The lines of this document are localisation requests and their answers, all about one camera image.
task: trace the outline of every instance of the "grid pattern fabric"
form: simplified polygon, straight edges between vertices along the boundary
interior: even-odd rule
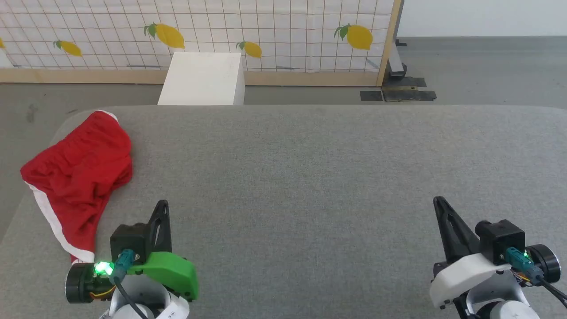
[[[394,0],[1,0],[18,68],[167,69],[241,52],[247,71],[378,72]]]

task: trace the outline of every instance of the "gray floor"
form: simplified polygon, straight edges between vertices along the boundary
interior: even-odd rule
[[[425,77],[435,104],[507,104],[567,109],[567,41],[408,39],[408,75]],[[19,169],[74,113],[104,106],[156,104],[159,85],[0,85],[0,238],[25,185]],[[359,87],[248,87],[246,104],[361,102]],[[418,107],[424,102],[412,102]]]

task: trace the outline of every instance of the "gray tabletop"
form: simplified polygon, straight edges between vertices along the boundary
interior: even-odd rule
[[[567,113],[507,106],[136,106],[113,112],[134,176],[97,233],[171,208],[197,267],[193,318],[457,318],[428,297],[443,259],[432,200],[471,227],[509,219],[567,261]],[[54,141],[88,113],[69,119]],[[98,318],[69,305],[69,257],[31,192],[0,246],[1,318]],[[566,280],[558,287],[567,289]],[[541,288],[542,318],[565,318]]]

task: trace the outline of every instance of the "green led light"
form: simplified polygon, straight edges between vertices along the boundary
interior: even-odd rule
[[[114,271],[114,263],[98,262],[95,264],[95,274],[111,275],[113,271]]]

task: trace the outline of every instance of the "yellow lemon print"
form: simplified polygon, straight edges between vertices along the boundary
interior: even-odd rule
[[[158,38],[163,42],[163,44],[167,45],[168,47],[172,48],[181,48],[185,49],[185,39],[183,39],[183,35],[173,27],[168,26],[167,24],[163,23],[152,23],[149,26],[145,26],[143,28],[143,34],[146,35],[149,33],[154,39],[155,35],[158,35]]]
[[[72,42],[57,40],[53,42],[53,46],[57,46],[59,49],[63,49],[65,52],[67,52],[67,54],[70,54],[72,56],[83,56],[83,54],[81,54],[81,49],[79,49],[79,47]]]
[[[351,47],[355,49],[370,50],[373,38],[372,33],[367,28],[357,24],[351,26],[349,23],[345,26],[338,27],[337,30],[335,30],[335,36],[337,36],[337,32],[342,40],[344,40],[346,36]]]
[[[237,43],[236,47],[240,47],[241,50],[244,49],[244,51],[246,51],[246,54],[251,57],[262,57],[262,49],[254,42],[242,41],[240,43]]]

